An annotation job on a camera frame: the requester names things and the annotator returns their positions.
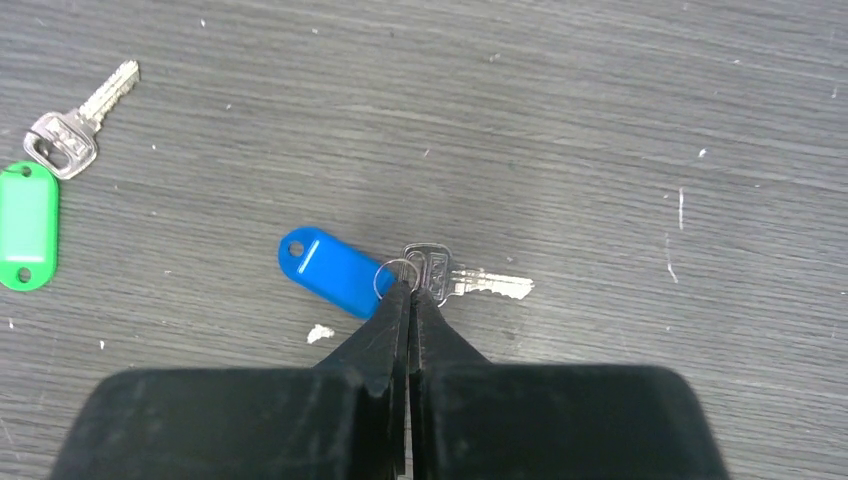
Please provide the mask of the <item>blue key tag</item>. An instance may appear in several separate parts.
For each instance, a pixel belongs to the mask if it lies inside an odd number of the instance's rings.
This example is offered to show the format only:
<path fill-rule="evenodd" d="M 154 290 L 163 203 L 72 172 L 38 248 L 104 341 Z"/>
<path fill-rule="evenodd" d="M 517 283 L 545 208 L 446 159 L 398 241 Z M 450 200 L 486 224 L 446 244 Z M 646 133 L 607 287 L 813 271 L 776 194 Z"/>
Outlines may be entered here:
<path fill-rule="evenodd" d="M 386 267 L 317 227 L 282 237 L 278 264 L 285 276 L 341 310 L 370 318 L 396 282 Z"/>

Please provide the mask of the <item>green key tag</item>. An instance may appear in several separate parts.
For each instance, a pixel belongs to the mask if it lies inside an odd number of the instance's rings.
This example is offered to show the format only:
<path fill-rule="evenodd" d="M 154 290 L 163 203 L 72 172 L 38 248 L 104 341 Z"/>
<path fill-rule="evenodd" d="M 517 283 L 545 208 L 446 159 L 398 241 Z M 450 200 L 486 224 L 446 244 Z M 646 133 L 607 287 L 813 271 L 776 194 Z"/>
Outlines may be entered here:
<path fill-rule="evenodd" d="M 1 284 L 14 291 L 46 285 L 58 265 L 59 184 L 42 165 L 1 170 Z"/>

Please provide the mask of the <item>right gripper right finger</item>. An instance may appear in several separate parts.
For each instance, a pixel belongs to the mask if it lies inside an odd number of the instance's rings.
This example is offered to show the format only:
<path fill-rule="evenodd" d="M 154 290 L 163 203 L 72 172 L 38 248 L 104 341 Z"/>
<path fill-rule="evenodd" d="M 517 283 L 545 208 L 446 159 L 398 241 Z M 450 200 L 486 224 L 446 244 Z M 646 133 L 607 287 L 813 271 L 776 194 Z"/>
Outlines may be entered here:
<path fill-rule="evenodd" d="M 418 479 L 725 479 L 702 406 L 675 371 L 489 361 L 426 292 L 412 295 Z"/>

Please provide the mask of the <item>silver key with blue tag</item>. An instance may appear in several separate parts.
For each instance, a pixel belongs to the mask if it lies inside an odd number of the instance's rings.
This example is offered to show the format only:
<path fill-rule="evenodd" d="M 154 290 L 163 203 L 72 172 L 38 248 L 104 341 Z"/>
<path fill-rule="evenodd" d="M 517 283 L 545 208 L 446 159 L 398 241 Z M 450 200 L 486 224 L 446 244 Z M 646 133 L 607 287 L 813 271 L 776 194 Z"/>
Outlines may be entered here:
<path fill-rule="evenodd" d="M 440 243 L 420 242 L 407 245 L 402 256 L 419 273 L 420 288 L 430 292 L 441 307 L 451 296 L 472 292 L 491 292 L 522 300 L 535 287 L 532 279 L 495 274 L 458 263 L 451 249 Z"/>

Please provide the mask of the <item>silver key with green tag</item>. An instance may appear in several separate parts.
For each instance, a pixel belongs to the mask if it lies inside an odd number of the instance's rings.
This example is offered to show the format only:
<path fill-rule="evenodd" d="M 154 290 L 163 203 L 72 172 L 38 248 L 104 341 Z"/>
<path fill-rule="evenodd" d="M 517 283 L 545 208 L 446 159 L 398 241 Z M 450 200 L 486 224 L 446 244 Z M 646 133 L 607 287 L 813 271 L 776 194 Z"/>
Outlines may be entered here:
<path fill-rule="evenodd" d="M 95 136 L 105 117 L 139 80 L 139 62 L 124 61 L 79 107 L 38 118 L 24 136 L 24 151 L 59 180 L 77 176 L 98 156 Z"/>

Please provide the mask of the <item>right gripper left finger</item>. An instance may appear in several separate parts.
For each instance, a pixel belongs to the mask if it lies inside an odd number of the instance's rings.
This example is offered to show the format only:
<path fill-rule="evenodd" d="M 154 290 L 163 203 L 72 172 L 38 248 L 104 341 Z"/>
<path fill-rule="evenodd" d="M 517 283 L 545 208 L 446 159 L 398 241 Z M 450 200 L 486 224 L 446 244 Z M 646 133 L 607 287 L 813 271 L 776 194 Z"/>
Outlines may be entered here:
<path fill-rule="evenodd" d="M 311 368 L 130 369 L 70 428 L 54 479 L 394 479 L 406 470 L 411 291 Z"/>

